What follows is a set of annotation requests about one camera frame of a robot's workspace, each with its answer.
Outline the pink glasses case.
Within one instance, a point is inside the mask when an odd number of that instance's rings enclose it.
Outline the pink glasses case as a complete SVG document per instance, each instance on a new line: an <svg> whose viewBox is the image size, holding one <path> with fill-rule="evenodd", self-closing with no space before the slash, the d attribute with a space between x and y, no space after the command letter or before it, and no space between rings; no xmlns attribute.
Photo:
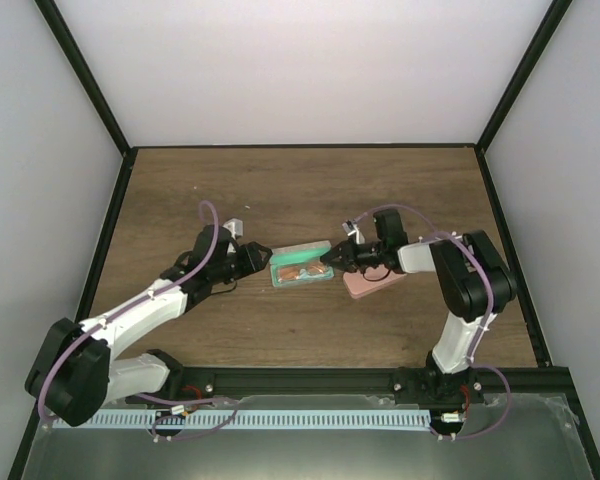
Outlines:
<svg viewBox="0 0 600 480"><path fill-rule="evenodd" d="M344 273L344 286L353 299L360 299L391 286L406 277L386 268L367 269L364 273Z"/></svg>

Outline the orange sunglasses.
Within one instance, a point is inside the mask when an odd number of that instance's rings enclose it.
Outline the orange sunglasses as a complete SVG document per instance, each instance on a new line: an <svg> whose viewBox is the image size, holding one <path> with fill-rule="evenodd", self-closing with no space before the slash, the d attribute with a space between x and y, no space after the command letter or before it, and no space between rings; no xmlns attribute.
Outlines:
<svg viewBox="0 0 600 480"><path fill-rule="evenodd" d="M309 280L325 277L329 273L328 268L321 263L306 265L290 265L281 267L277 271L277 279L281 283Z"/></svg>

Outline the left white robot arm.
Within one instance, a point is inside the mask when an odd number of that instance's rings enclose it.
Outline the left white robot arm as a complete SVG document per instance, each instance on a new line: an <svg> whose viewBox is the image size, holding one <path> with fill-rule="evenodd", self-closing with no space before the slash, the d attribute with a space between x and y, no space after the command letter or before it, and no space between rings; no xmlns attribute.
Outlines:
<svg viewBox="0 0 600 480"><path fill-rule="evenodd" d="M52 412L79 426L102 406L130 396L152 394L161 403L176 402L185 382L179 362L160 350L126 360L120 356L157 327L198 306L215 286L266 268L271 249L257 242L239 244L239 231L237 220L207 225L193 248L141 293L93 318L56 321L25 380L38 414Z"/></svg>

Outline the grey glasses case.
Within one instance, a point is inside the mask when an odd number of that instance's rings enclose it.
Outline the grey glasses case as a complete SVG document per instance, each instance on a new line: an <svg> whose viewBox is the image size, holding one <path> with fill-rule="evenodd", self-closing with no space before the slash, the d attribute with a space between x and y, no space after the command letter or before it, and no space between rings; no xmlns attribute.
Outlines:
<svg viewBox="0 0 600 480"><path fill-rule="evenodd" d="M272 250L273 255L269 261L272 286L274 288L283 288L333 279L334 269L326 265L325 266L328 268L329 273L322 278L292 281L286 283L281 283L277 279L277 271L279 268L290 265L306 265L312 263L321 263L319 260L320 256L329 251L331 248L332 245L329 240L274 248Z"/></svg>

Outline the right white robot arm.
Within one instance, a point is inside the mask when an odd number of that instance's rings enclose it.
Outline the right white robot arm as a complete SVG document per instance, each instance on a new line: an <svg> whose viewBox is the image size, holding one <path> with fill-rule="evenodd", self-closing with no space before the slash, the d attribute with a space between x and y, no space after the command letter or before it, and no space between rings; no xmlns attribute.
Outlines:
<svg viewBox="0 0 600 480"><path fill-rule="evenodd" d="M478 346L516 298L517 284L485 231L459 235L433 229L430 236L410 241L402 224L403 208L389 204L371 210L377 236L372 242L361 239L360 217L346 221L347 239L320 261L344 273L383 267L394 274L436 275L448 314L415 386L431 400L445 403L467 388Z"/></svg>

